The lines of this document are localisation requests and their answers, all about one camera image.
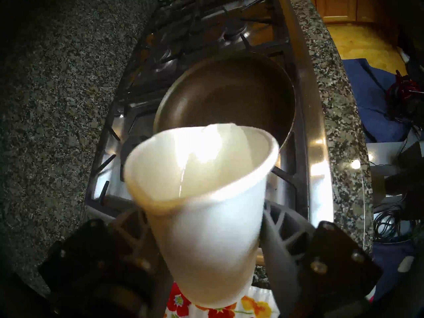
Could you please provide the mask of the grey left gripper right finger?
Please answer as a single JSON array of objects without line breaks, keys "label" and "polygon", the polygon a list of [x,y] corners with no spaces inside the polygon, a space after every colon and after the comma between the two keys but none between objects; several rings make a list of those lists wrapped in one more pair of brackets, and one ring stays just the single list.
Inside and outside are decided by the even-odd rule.
[{"label": "grey left gripper right finger", "polygon": [[265,201],[260,247],[280,318],[356,318],[371,306],[382,269],[336,224]]}]

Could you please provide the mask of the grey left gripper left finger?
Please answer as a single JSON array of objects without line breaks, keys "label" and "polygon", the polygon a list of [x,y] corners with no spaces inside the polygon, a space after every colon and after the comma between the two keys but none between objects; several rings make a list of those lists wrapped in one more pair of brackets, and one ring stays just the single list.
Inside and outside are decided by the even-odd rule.
[{"label": "grey left gripper left finger", "polygon": [[138,209],[87,221],[51,246],[38,271],[60,318],[162,318],[173,284]]}]

